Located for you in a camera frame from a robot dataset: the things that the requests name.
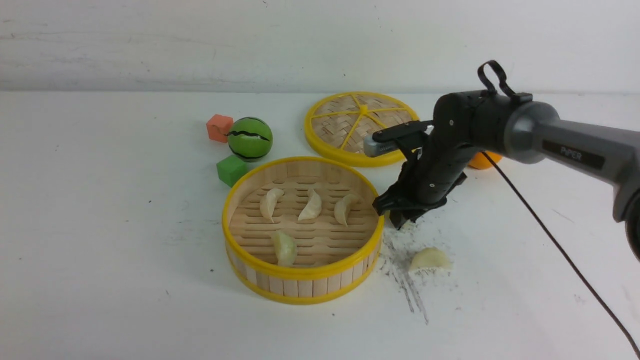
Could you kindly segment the second black grey robot arm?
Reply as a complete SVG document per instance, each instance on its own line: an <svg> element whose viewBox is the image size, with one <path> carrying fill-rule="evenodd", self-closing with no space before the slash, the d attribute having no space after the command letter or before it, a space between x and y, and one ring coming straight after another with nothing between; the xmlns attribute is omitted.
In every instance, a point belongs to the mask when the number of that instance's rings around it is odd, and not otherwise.
<svg viewBox="0 0 640 360"><path fill-rule="evenodd" d="M535 164L548 158L614 189L613 219L624 223L639 255L639 133L567 121L530 94L499 95L487 89L441 96L432 120L409 121L367 136L363 150L375 158L399 150L400 174L372 205L400 229L443 207L466 179L464 169L480 152Z"/></svg>

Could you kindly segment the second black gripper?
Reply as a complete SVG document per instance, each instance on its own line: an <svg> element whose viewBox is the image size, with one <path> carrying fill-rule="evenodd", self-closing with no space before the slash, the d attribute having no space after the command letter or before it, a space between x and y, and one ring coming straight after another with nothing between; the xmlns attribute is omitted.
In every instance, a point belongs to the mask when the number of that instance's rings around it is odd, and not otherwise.
<svg viewBox="0 0 640 360"><path fill-rule="evenodd" d="M438 208L478 152L505 150L506 123L516 108L511 96L486 89L441 96L426 143L410 153L397 181L375 198L375 210L388 212L401 230Z"/></svg>

